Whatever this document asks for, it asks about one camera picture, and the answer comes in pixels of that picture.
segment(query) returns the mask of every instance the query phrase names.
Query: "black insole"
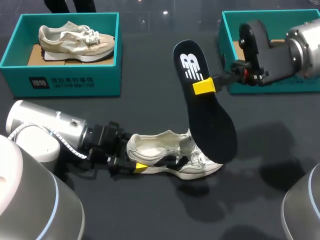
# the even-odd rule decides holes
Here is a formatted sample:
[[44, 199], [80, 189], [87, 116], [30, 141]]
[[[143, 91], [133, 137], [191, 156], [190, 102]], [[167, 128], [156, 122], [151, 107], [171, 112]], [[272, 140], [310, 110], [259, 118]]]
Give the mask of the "black insole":
[[191, 135], [201, 151], [212, 161], [225, 164], [237, 154], [237, 134], [230, 116], [214, 92], [196, 95], [193, 84], [210, 77], [200, 46], [192, 40], [178, 43], [173, 61], [188, 109]]

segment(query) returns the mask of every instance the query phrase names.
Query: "new balance logo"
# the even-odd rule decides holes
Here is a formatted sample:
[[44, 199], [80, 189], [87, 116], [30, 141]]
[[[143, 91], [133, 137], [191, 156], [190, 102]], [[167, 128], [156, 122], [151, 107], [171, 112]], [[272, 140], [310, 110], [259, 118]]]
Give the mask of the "new balance logo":
[[192, 53], [189, 53], [188, 55], [181, 54], [180, 60], [183, 68], [187, 69], [187, 71], [185, 72], [185, 76], [188, 79], [194, 79], [199, 81], [204, 79], [202, 74], [199, 73], [200, 66], [198, 63], [198, 59], [195, 55], [193, 55]]

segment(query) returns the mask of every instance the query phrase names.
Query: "shoe tongue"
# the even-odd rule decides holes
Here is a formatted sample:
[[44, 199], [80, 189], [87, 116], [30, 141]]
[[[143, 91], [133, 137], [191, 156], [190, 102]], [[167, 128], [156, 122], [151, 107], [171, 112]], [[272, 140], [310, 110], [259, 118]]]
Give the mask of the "shoe tongue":
[[192, 152], [194, 145], [195, 141], [193, 140], [193, 138], [191, 138], [191, 136], [188, 136], [180, 141], [180, 151], [182, 153], [189, 154]]

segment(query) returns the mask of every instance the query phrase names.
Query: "black pants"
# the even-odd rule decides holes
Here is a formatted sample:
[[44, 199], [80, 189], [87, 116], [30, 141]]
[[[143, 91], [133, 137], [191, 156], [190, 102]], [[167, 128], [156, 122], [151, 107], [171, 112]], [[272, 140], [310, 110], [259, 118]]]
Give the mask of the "black pants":
[[[96, 13], [94, 0], [73, 0], [78, 13]], [[53, 14], [69, 13], [65, 0], [44, 0], [45, 5]]]

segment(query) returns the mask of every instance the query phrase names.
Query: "cable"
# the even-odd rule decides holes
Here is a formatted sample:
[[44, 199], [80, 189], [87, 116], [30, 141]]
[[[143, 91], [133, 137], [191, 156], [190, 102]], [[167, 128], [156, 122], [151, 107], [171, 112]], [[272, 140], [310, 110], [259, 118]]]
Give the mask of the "cable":
[[9, 140], [13, 140], [23, 129], [27, 128], [27, 127], [30, 127], [30, 126], [37, 126], [37, 127], [40, 127], [41, 129], [42, 128], [45, 128], [47, 130], [49, 130], [51, 133], [53, 133], [57, 138], [58, 140], [63, 144], [65, 145], [65, 147], [70, 151], [72, 152], [74, 155], [76, 155], [78, 158], [80, 159], [86, 159], [88, 156], [86, 155], [83, 155], [79, 152], [77, 152], [76, 150], [73, 149], [72, 146], [70, 146], [67, 141], [56, 131], [54, 130], [53, 128], [51, 128], [50, 126], [47, 126], [47, 125], [43, 125], [43, 126], [39, 126], [37, 124], [34, 124], [32, 122], [28, 122], [28, 123], [24, 123], [22, 125], [20, 125], [19, 127], [17, 127], [9, 136], [8, 136], [8, 139]]
[[31, 122], [27, 122], [27, 123], [24, 123], [24, 124], [21, 124], [20, 126], [18, 126], [9, 136], [8, 136], [8, 139], [9, 140], [13, 140], [16, 135], [18, 133], [20, 133], [23, 129], [27, 128], [27, 127], [30, 127], [30, 126], [35, 126], [35, 124], [31, 123]]
[[52, 132], [52, 133], [59, 139], [59, 141], [60, 141], [63, 145], [65, 145], [65, 147], [66, 147], [70, 152], [72, 152], [74, 155], [76, 155], [78, 158], [86, 159], [86, 158], [88, 157], [88, 156], [83, 155], [83, 154], [77, 152], [76, 150], [74, 150], [73, 147], [70, 146], [70, 145], [67, 143], [67, 141], [66, 141], [56, 130], [54, 130], [53, 128], [51, 128], [51, 127], [49, 127], [49, 126], [47, 126], [47, 125], [44, 125], [43, 127], [46, 128], [46, 129], [48, 129], [50, 132]]

